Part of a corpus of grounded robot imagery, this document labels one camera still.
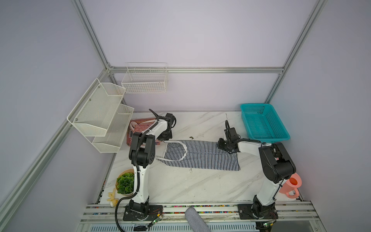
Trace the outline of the navy white striped tank top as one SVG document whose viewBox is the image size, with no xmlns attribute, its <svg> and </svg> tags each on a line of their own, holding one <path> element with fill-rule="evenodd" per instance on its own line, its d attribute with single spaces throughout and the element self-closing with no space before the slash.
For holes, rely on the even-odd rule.
<svg viewBox="0 0 371 232">
<path fill-rule="evenodd" d="M 156 159 L 171 167 L 239 171 L 238 156 L 217 146 L 217 142 L 197 140 L 172 140 L 167 144 L 163 156 Z"/>
</svg>

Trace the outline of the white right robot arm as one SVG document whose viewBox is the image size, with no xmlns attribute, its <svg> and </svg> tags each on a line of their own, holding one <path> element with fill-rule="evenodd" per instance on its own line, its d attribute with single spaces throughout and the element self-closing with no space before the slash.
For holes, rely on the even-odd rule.
<svg viewBox="0 0 371 232">
<path fill-rule="evenodd" d="M 270 216 L 275 210 L 277 193 L 296 173 L 296 166 L 283 143 L 266 144 L 247 138 L 235 141 L 220 138 L 217 146 L 228 153 L 249 153 L 260 158 L 265 180 L 258 194 L 254 196 L 247 215 L 255 219 Z"/>
</svg>

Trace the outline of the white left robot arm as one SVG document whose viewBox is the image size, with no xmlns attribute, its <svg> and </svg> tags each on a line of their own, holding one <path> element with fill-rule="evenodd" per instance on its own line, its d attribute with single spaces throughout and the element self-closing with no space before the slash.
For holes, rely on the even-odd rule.
<svg viewBox="0 0 371 232">
<path fill-rule="evenodd" d="M 154 209 L 149 203 L 147 169 L 155 159 L 156 141 L 171 139 L 175 125 L 176 118 L 173 118 L 173 115 L 130 123 L 132 137 L 129 159 L 134 168 L 135 182 L 134 194 L 125 207 L 124 221 L 145 220 L 149 211 Z"/>
</svg>

